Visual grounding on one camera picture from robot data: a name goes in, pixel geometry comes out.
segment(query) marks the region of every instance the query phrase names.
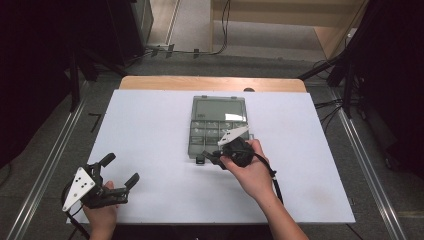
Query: white plastic piece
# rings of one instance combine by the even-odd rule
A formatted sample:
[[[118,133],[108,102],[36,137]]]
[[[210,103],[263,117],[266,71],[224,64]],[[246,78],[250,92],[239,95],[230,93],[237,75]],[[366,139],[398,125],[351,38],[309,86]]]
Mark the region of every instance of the white plastic piece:
[[[224,136],[221,138],[221,140],[219,140],[218,146],[222,146],[224,144],[227,144],[233,141],[234,139],[238,138],[239,136],[241,136],[243,133],[247,132],[248,130],[249,130],[249,126],[244,126],[244,127],[228,130],[224,134]]]
[[[94,186],[95,183],[93,179],[90,175],[88,175],[84,168],[78,168],[74,181],[72,182],[71,189],[69,190],[68,197],[66,198],[65,204],[63,204],[62,211],[69,211],[69,209],[71,209],[71,207],[84,197],[84,195],[87,194]]]

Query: gray floor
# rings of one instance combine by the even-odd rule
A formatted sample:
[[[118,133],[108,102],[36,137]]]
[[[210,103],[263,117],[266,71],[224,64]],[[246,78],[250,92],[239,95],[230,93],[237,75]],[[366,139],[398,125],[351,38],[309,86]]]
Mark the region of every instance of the gray floor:
[[[312,68],[313,62],[287,61],[282,59],[264,59],[236,56],[201,56],[193,59],[191,55],[173,54],[165,58],[164,54],[145,57],[128,68],[132,75],[200,75],[200,76],[240,76],[240,77],[279,77],[294,78]],[[72,178],[75,169],[88,159],[99,126],[91,132],[96,117],[89,113],[104,114],[114,89],[118,88],[120,77],[113,72],[104,72],[97,82],[91,82],[85,96],[85,105],[52,178],[37,205],[35,214],[29,221],[23,239],[67,239],[73,227],[65,224],[65,215],[61,211],[60,194],[67,181]],[[331,100],[330,89],[320,78],[306,81],[307,91],[314,102]],[[17,219],[24,200],[31,191],[43,164],[49,157],[60,130],[69,117],[70,97],[65,99],[39,129],[25,151],[11,163],[8,178],[0,186],[0,239],[6,239],[14,221]],[[318,111],[324,116],[331,107]],[[366,122],[356,112],[354,122],[361,139],[372,159],[372,164],[389,196],[394,210],[400,215],[399,221],[409,239],[422,239],[424,218],[424,181],[409,172],[393,172],[386,168],[382,151],[378,148],[372,132]],[[376,201],[370,191],[364,174],[358,164],[352,145],[338,117],[330,123],[327,139],[338,167],[342,183],[349,198],[353,199],[352,210],[357,222],[350,226],[363,239],[390,239],[386,225],[381,217]],[[1,178],[8,168],[1,170]],[[310,239],[359,239],[347,225],[301,225]],[[144,237],[151,238],[153,227],[141,231]],[[218,227],[174,228],[181,239],[195,239],[196,236],[209,234],[209,239],[226,239],[234,229]],[[267,239],[264,235],[251,239]],[[78,234],[73,239],[82,239]]]

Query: wrist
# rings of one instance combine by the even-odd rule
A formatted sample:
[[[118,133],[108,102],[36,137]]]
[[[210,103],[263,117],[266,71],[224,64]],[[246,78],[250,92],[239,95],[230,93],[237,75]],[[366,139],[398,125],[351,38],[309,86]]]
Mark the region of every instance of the wrist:
[[[94,228],[91,231],[90,240],[112,239],[114,228]]]
[[[260,195],[255,196],[254,199],[261,207],[265,205],[274,204],[276,202],[281,202],[280,199],[278,199],[277,195],[275,195],[274,191],[267,191],[261,193]]]

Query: metal frame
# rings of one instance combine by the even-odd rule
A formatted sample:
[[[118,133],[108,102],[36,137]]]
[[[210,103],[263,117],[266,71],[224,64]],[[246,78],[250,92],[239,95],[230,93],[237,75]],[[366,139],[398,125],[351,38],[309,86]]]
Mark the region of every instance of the metal frame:
[[[334,99],[340,99],[340,95],[330,88],[331,95]],[[359,165],[361,166],[365,180],[367,181],[374,200],[380,211],[381,217],[386,224],[387,230],[391,239],[407,239],[402,226],[398,220],[396,211],[393,209],[392,204],[380,183],[380,180],[372,166],[364,145],[356,131],[352,119],[349,119],[344,111],[339,111],[339,117],[346,130],[346,134],[352,144],[356,157],[358,158]]]
[[[69,113],[68,118],[52,148],[47,160],[38,175],[37,180],[34,183],[30,193],[25,199],[19,215],[12,226],[12,229],[7,236],[7,239],[23,239],[25,232],[32,220],[32,217],[37,210],[38,205],[47,189],[50,179],[59,163],[60,157],[62,156],[63,150],[65,149],[69,137],[71,136],[76,123],[81,115],[81,112],[85,106],[87,92],[90,89],[90,84],[85,81],[82,85],[82,99],[80,104],[77,106],[75,111]]]

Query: forearm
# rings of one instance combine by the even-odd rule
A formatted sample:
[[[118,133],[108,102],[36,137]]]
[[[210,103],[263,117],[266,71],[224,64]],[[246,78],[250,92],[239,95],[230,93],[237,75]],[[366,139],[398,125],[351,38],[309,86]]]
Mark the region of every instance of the forearm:
[[[256,202],[268,219],[275,240],[308,239],[275,194],[258,197]]]

